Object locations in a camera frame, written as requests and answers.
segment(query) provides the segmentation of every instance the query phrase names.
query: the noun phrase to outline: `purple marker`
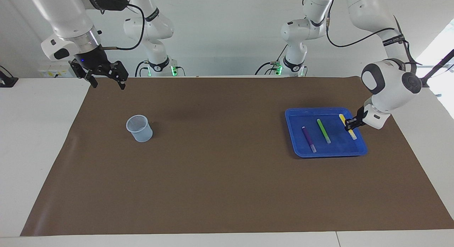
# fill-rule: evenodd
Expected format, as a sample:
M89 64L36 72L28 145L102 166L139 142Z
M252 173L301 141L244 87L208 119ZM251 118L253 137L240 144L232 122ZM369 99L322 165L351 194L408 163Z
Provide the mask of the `purple marker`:
M316 153L317 150L315 149L315 145L314 145L314 143L311 139L311 136L309 135L308 129L306 129L306 127L303 127L303 134L306 137L306 140L308 140L308 144L310 145L312 152Z

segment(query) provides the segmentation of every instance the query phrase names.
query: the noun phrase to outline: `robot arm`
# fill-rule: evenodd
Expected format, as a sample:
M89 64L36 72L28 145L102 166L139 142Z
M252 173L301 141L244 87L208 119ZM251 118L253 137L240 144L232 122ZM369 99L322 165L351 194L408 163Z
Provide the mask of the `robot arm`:
M327 33L329 18L326 12L333 2L334 0L304 0L306 17L282 27L282 36L289 45L287 55L281 63L285 66L283 74L299 75L307 53L302 43ZM377 32L388 59L371 63L364 68L361 79L372 97L358 110L355 118L347 120L346 130L365 124L381 129L392 110L405 105L421 91L422 83L415 75L416 63L406 46L407 41L385 1L347 0L347 3L352 23L360 29Z
M89 81L95 88L98 83L93 75L103 75L118 82L121 89L128 72L120 61L110 63L103 50L99 34L86 14L86 7L97 10L121 11L129 0L33 0L34 4L52 26L54 34L41 43L51 61L74 56L70 62L76 76Z
M415 98L422 89L415 75L416 62L410 55L407 41L396 18L384 0L347 0L352 23L363 30L379 32L388 59L368 64L361 74L364 85L372 93L358 115L346 122L346 130L368 124L381 129L391 112Z
M141 45L148 57L149 71L156 77L174 75L173 60L167 55L164 44L159 41L173 36L173 23L160 13L154 0L131 0L131 3L139 6L146 16ZM128 37L138 41L142 32L142 18L126 19L123 28Z
M281 36L288 43L287 54L281 59L282 74L300 76L308 48L305 40L325 35L326 12L332 0L303 0L304 19L296 19L282 26Z

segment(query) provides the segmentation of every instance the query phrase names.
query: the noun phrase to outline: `blue tray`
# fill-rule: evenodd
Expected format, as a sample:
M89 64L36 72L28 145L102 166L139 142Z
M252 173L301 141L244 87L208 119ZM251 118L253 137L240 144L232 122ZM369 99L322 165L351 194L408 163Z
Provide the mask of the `blue tray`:
M359 129L354 133L358 137L353 140L350 134L345 131L344 124L339 118L343 114L345 118L352 118L347 108L292 108L285 111L288 130L292 139L293 150L302 158L329 158L329 157L356 157L367 154L366 144ZM331 139L328 144L318 126L317 119L320 119ZM306 140L302 127L305 126L317 149L313 153Z

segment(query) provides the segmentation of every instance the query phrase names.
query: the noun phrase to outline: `table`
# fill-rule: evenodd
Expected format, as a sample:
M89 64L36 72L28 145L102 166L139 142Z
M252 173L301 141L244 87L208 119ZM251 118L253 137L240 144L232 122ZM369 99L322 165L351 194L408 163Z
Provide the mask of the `table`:
M124 246L125 243L135 246L454 245L454 230L16 238L88 87L88 83L79 79L21 79L13 89L0 90L3 123L0 129L0 246L58 246L62 243L86 246ZM394 118L447 210L454 216L454 150L449 142L454 136L454 120L428 89L396 110Z

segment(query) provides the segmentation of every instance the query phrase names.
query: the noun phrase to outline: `green led light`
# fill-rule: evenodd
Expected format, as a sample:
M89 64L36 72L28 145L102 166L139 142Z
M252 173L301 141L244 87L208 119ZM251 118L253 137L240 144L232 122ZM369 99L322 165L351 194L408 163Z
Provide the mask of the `green led light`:
M276 75L280 75L282 73L282 66L279 66L276 70Z
M178 70L175 69L175 67L172 66L172 74L173 76L177 76L178 75Z

